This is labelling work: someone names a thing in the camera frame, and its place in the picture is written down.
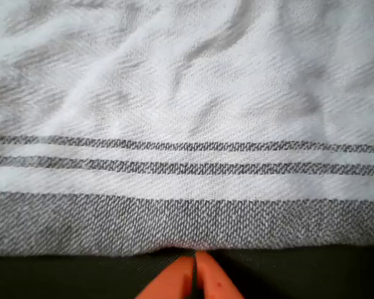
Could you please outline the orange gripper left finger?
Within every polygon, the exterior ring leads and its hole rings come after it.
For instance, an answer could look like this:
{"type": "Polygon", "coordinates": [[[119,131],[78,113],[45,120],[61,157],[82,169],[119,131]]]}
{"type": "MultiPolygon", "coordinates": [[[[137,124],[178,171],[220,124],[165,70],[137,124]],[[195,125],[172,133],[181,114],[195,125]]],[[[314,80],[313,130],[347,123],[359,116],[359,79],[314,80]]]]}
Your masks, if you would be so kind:
{"type": "Polygon", "coordinates": [[[137,299],[184,299],[191,295],[194,259],[182,256],[161,271],[137,299]]]}

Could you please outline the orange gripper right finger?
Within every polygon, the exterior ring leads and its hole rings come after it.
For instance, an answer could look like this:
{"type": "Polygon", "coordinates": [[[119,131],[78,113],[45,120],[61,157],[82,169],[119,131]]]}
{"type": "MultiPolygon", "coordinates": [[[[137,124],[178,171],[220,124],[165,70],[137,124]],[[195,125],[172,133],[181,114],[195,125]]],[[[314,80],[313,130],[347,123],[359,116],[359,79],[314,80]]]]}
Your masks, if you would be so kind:
{"type": "Polygon", "coordinates": [[[207,252],[197,251],[197,284],[209,299],[244,298],[223,268],[207,252]]]}

